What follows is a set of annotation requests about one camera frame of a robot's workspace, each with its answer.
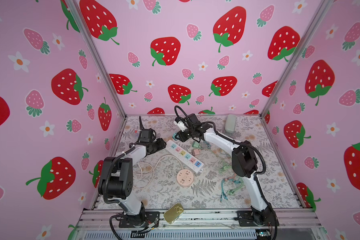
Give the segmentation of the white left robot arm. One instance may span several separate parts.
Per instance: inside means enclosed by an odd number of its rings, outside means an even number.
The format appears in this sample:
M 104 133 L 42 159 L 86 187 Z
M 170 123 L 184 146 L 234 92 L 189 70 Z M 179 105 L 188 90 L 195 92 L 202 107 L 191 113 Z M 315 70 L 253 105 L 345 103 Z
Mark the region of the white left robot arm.
M 166 142 L 159 138 L 149 143 L 132 143 L 130 149 L 116 157 L 104 160 L 98 183 L 98 192 L 106 204 L 118 204 L 129 216 L 138 216 L 143 204 L 132 194 L 133 165 L 148 155 L 166 148 Z

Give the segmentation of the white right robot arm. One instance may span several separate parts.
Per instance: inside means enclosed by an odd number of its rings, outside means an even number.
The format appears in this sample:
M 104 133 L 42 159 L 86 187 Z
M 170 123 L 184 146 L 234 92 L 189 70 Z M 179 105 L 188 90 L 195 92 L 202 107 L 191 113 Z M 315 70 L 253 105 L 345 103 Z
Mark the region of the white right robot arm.
M 252 222 L 257 226 L 279 226 L 277 215 L 265 198 L 258 179 L 258 176 L 263 175 L 267 168 L 265 160 L 257 148 L 248 141 L 238 142 L 219 133 L 212 122 L 188 127 L 180 121 L 177 126 L 180 128 L 175 136 L 177 140 L 186 142 L 188 139 L 198 138 L 231 153 L 232 169 L 236 175 L 242 178 L 251 198 Z

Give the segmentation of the light green charger plug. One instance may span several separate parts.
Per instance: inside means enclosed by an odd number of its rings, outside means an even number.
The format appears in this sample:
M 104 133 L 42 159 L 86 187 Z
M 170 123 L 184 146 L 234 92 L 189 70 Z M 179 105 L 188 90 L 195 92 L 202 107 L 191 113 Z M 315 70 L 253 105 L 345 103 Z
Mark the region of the light green charger plug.
M 200 143 L 198 143 L 198 142 L 193 142 L 192 147 L 195 148 L 195 149 L 201 149 L 202 148 Z

